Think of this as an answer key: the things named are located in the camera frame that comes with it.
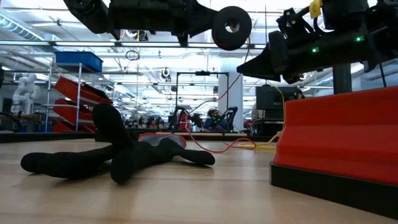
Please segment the white column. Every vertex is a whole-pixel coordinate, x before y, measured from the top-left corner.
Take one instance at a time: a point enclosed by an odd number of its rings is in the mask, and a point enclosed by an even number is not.
[[[239,73],[236,72],[236,67],[243,63],[241,58],[225,58],[220,66],[219,72],[229,72],[229,85],[231,86]],[[225,75],[218,76],[218,97],[221,97],[227,87],[227,77]],[[228,106],[237,106],[234,125],[235,131],[243,129],[243,75],[239,77],[236,83],[229,89]],[[218,110],[224,113],[227,110],[227,96],[224,96],[218,101]]]

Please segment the black base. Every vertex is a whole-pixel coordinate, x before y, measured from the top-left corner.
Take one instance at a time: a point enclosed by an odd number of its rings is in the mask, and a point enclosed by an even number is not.
[[[137,141],[138,137],[140,134],[144,133],[169,133],[172,134],[172,132],[166,132],[166,131],[158,131],[154,129],[132,129],[132,128],[127,128],[127,131],[129,132],[130,136],[132,137],[133,140]],[[231,136],[228,135],[229,133],[226,133],[225,136],[206,136],[206,135],[195,135],[194,138],[197,141],[235,141],[239,138],[243,138],[242,136]],[[189,135],[183,136],[187,141],[191,141],[191,137]],[[269,140],[272,139],[273,136],[249,136],[247,138],[251,139],[252,141],[255,142],[268,142]],[[98,142],[108,142],[102,134],[96,130],[95,131],[95,141]]]
[[[66,139],[94,138],[91,133],[6,133],[0,134],[0,143],[54,141]]]
[[[294,169],[270,163],[270,183],[350,207],[398,219],[398,186]]]

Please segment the yellow cable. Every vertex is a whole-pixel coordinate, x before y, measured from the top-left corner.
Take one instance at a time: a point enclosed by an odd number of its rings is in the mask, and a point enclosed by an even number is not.
[[[260,143],[257,144],[257,147],[254,149],[273,149],[275,150],[276,147],[275,146],[268,146],[269,144],[271,144],[276,137],[278,137],[285,129],[285,121],[286,121],[286,112],[285,112],[285,97],[284,94],[282,93],[282,91],[280,89],[278,89],[276,86],[273,86],[276,90],[279,91],[280,95],[282,96],[282,107],[283,107],[283,111],[284,111],[284,125],[283,125],[283,129],[281,131],[279,131],[274,137],[271,138],[271,140],[269,140],[268,142],[265,143]],[[251,143],[241,143],[238,145],[238,147],[249,147],[252,146],[253,144]]]

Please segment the wooden table surface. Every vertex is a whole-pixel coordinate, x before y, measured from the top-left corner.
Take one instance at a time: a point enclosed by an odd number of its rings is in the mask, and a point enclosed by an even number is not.
[[[92,139],[0,144],[0,223],[398,223],[269,184],[274,151],[232,149],[212,168],[176,162],[151,167],[127,185],[109,173],[69,181],[32,175],[19,161],[28,152],[84,151]],[[224,149],[220,142],[203,142]],[[193,143],[189,148],[197,148]]]

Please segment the ceiling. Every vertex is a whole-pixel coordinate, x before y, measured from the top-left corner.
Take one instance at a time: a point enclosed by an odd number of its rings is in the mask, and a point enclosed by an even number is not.
[[[266,44],[267,34],[277,29],[276,19],[284,9],[294,7],[303,8],[310,1],[304,0],[204,0],[200,4],[212,9],[222,9],[226,6],[239,6],[249,12],[254,27],[251,34],[252,44]],[[93,34],[72,16],[62,0],[2,0],[0,14],[7,15],[20,25],[29,29],[45,40],[65,41],[114,41],[110,34]],[[177,38],[167,32],[157,32],[156,35],[148,34],[149,42],[176,42]],[[2,40],[23,40],[22,37],[11,31],[0,28]],[[132,37],[125,35],[123,41],[133,41]],[[207,31],[195,36],[190,42],[213,43],[211,32]],[[220,49],[183,49],[183,48],[111,48],[111,47],[64,47],[63,50],[92,51],[102,58],[103,70],[109,72],[102,77],[98,75],[83,76],[84,82],[90,82],[97,88],[105,90],[105,86],[114,86],[115,105],[124,114],[156,114],[166,118],[174,110],[175,92],[171,90],[171,84],[176,82],[177,72],[195,72],[208,70],[211,72],[235,72],[221,70],[223,64],[231,58],[238,58],[236,66],[244,62],[247,50],[240,49],[234,52],[226,52]],[[126,59],[126,52],[136,50],[141,58],[136,61]],[[248,59],[261,53],[261,50],[251,50]],[[47,70],[53,59],[53,53],[49,49],[33,47],[0,47],[0,62],[11,70]],[[395,62],[386,64],[386,70],[392,72],[388,79],[391,84],[397,82]],[[170,71],[171,83],[167,85],[153,86],[151,83],[165,83],[162,71],[167,68]],[[366,88],[377,88],[380,79],[374,79],[379,75],[378,71],[363,74],[363,67],[356,63],[351,67],[353,78],[364,80]],[[76,75],[63,74],[61,70],[55,71],[55,80],[60,75],[76,80]],[[47,74],[40,75],[40,79],[48,79]],[[244,115],[249,116],[255,103],[255,85],[263,85],[265,80],[244,77]],[[196,86],[181,86],[178,95],[179,103],[195,107],[206,100],[217,97],[213,93],[214,86],[218,84],[218,77],[198,77],[194,75],[181,75],[180,83],[196,83]],[[309,97],[330,94],[333,79],[331,70],[306,74],[305,79],[295,85],[315,86],[304,88]],[[201,107],[199,112],[205,114],[210,108],[216,108],[217,103],[208,103]]]

